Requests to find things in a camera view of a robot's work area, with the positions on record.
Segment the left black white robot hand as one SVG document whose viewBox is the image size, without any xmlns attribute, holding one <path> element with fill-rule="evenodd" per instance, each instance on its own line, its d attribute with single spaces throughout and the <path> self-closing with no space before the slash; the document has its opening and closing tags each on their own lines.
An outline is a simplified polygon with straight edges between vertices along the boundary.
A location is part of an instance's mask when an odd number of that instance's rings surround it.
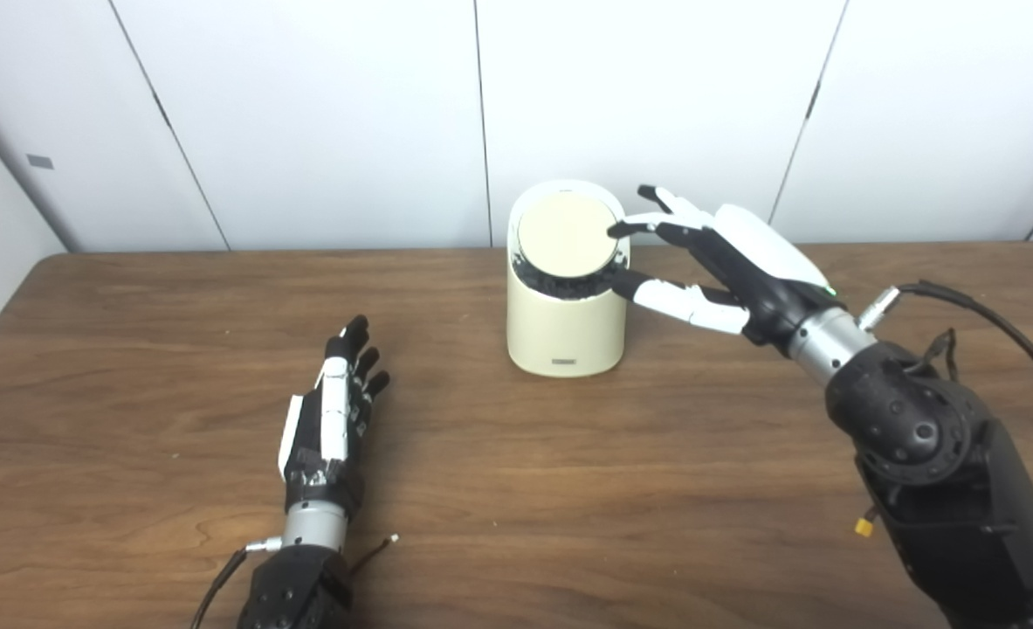
<svg viewBox="0 0 1033 629">
<path fill-rule="evenodd" d="M 287 511 L 323 501 L 346 518 L 359 513 L 364 438 L 375 399 L 392 383 L 388 371 L 373 371 L 380 351 L 369 339 L 368 318 L 358 314 L 328 337 L 312 389 L 290 399 L 278 454 Z"/>
</svg>

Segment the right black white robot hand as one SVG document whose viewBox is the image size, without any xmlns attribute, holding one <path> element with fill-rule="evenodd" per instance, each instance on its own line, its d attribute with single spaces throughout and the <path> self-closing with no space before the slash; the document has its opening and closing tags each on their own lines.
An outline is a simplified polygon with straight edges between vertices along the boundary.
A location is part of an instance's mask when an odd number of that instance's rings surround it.
<svg viewBox="0 0 1033 629">
<path fill-rule="evenodd" d="M 820 268 L 754 212 L 735 205 L 703 211 L 651 184 L 641 184 L 638 194 L 660 210 L 619 220 L 608 228 L 609 238 L 652 232 L 684 248 L 720 287 L 627 270 L 612 281 L 621 298 L 694 327 L 744 335 L 781 353 L 813 315 L 844 309 Z"/>
</svg>

